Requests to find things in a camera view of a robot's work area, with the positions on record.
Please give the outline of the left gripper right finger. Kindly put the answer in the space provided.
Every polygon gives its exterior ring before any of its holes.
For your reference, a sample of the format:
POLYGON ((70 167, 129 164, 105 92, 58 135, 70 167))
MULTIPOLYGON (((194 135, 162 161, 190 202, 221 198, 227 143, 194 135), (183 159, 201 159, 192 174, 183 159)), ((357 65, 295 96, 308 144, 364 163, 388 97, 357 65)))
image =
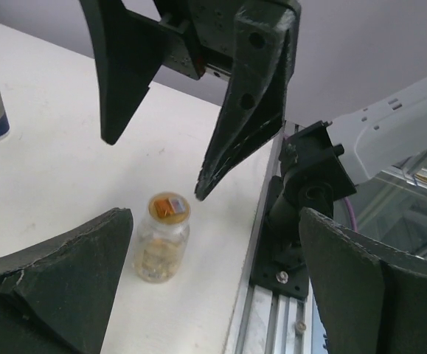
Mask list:
POLYGON ((310 208, 299 236, 329 353, 427 353, 427 260, 310 208))

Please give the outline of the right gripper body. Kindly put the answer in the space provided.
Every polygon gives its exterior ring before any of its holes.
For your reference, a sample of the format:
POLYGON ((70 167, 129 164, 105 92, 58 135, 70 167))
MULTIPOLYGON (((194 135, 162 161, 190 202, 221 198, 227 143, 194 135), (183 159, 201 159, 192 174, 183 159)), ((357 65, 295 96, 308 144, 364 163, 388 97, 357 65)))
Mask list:
POLYGON ((294 70, 298 1, 155 1, 156 21, 128 17, 164 66, 194 80, 206 71, 235 80, 290 77, 294 70))

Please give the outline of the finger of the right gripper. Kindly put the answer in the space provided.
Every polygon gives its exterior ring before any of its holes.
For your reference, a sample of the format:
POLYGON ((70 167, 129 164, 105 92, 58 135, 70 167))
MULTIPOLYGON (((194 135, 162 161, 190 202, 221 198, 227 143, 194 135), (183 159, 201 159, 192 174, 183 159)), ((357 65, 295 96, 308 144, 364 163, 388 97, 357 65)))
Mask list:
POLYGON ((121 1, 81 1, 97 70, 100 134, 114 145, 145 98, 162 57, 149 44, 146 22, 121 1))
POLYGON ((301 12, 301 7, 241 7, 235 14, 232 70, 195 185, 199 201, 282 128, 301 12))

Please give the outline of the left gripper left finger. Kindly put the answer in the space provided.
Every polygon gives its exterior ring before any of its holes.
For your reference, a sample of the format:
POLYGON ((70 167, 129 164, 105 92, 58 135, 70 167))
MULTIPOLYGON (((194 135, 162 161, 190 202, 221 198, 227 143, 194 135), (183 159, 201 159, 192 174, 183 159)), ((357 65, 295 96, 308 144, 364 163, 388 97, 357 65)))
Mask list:
POLYGON ((100 353, 132 231, 113 208, 0 257, 0 353, 100 353))

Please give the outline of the clear pill jar gold lid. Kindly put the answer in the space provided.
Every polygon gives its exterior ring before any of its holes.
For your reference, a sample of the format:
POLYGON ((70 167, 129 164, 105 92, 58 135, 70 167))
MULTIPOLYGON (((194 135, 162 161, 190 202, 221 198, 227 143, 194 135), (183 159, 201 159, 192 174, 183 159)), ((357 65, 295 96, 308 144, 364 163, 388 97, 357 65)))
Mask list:
POLYGON ((190 236, 190 204, 174 192, 161 192, 148 202, 134 241, 133 267, 146 282, 163 283, 180 268, 190 236))

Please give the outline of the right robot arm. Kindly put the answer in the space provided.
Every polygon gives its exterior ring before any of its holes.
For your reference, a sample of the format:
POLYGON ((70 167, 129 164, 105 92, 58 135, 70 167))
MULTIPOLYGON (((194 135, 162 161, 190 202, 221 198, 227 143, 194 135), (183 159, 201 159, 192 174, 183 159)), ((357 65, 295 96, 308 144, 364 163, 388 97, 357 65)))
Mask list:
MULTIPOLYGON (((207 70, 229 80, 195 196, 204 200, 226 174, 274 138, 285 123, 301 6, 297 1, 157 1, 160 21, 121 1, 82 1, 100 95, 102 140, 114 145, 160 67, 193 80, 207 70)), ((402 159, 427 150, 427 77, 385 100, 316 122, 280 154, 282 192, 271 199, 251 281, 286 296, 307 291, 271 280, 286 270, 308 277, 299 236, 305 207, 333 214, 333 202, 402 159)))

